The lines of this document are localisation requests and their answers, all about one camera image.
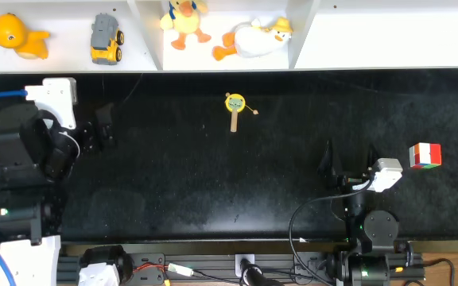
white duck plush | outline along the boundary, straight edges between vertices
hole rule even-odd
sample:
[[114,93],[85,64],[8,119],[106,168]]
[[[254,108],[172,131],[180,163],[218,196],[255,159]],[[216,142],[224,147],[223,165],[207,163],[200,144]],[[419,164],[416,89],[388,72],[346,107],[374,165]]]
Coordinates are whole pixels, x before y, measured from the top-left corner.
[[238,54],[251,58],[264,56],[282,48],[289,42],[293,30],[289,20],[280,17],[269,29],[261,27],[259,20],[251,24],[238,25],[234,32],[223,35],[224,47],[214,47],[213,57],[223,60],[226,56]]

toy construction vehicle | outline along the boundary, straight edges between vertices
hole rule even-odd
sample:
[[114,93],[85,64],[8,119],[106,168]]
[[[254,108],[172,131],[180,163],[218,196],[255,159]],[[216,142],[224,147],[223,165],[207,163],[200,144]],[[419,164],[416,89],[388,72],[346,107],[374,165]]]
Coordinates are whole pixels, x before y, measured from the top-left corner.
[[125,42],[123,32],[119,30],[116,18],[108,14],[96,15],[95,24],[91,25],[91,58],[95,64],[117,64],[122,59],[121,49]]

toy wheel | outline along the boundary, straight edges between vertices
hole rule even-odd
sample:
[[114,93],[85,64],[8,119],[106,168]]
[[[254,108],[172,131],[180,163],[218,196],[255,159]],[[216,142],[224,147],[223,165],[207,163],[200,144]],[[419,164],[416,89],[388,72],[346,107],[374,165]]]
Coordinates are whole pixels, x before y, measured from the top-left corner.
[[116,42],[119,45],[125,44],[125,34],[122,31],[118,31],[118,35],[116,36]]
[[116,61],[120,61],[121,58],[122,58],[121,49],[120,49],[120,48],[117,48],[117,49],[116,49]]

rubik's cube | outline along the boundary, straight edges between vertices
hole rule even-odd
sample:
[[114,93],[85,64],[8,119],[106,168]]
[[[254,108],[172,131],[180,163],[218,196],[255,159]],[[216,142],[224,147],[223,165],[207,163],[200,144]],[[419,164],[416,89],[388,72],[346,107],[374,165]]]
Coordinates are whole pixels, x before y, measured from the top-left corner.
[[411,168],[435,168],[441,166],[441,145],[418,143],[409,148]]

black table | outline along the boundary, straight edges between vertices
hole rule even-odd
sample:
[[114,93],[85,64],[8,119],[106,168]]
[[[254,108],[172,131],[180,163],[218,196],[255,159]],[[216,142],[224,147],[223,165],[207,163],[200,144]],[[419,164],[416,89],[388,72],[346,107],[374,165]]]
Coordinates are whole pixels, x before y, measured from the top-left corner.
[[[0,75],[0,91],[46,76]],[[376,196],[401,238],[458,239],[458,69],[72,76],[78,120],[115,103],[118,148],[76,164],[65,242],[284,239],[301,203],[332,195],[316,175],[329,138],[347,170],[370,143],[401,161],[403,178]],[[228,91],[259,110],[239,115],[237,133]],[[418,142],[440,143],[443,165],[409,169]],[[340,241],[344,224],[318,203],[297,218],[300,236]]]

